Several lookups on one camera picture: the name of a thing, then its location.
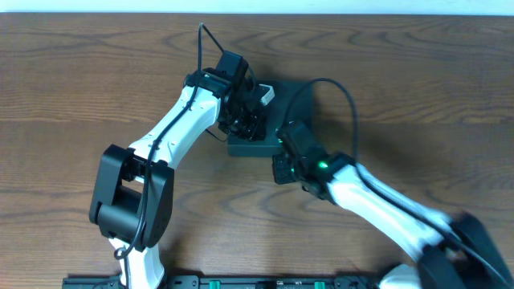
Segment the dark green box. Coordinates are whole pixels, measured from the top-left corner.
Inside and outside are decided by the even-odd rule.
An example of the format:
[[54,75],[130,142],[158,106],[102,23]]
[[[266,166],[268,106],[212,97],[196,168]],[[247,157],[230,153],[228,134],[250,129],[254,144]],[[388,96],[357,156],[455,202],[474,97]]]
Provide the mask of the dark green box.
[[265,137],[262,140],[243,140],[230,136],[227,152],[232,157],[272,157],[282,153],[283,147],[276,133],[282,127],[284,118],[288,121],[301,120],[312,128],[313,89],[305,88],[297,98],[293,97],[305,81],[263,79],[257,84],[272,86],[275,93],[274,98],[263,109],[261,125],[264,127]]

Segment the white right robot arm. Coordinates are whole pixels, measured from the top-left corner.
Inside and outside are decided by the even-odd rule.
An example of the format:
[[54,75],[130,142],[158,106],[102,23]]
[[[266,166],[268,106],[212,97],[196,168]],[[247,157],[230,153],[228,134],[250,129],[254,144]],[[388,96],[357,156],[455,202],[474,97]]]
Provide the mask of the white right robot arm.
[[511,288],[512,273],[484,225],[431,209],[379,181],[356,157],[328,153],[302,122],[277,129],[283,152],[273,156],[278,185],[298,182],[320,200],[380,230],[413,260],[386,273],[379,288]]

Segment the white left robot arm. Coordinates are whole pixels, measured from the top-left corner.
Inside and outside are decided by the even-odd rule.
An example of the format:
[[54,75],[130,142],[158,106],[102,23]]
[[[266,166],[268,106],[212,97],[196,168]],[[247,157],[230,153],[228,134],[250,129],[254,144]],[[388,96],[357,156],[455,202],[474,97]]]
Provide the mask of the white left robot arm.
[[275,92],[248,62],[224,51],[216,67],[187,75],[177,103],[127,148],[110,145],[100,158],[91,223],[114,246],[124,288],[158,288],[165,276],[158,242],[169,224],[174,174],[194,142],[213,124],[228,136],[264,140]]

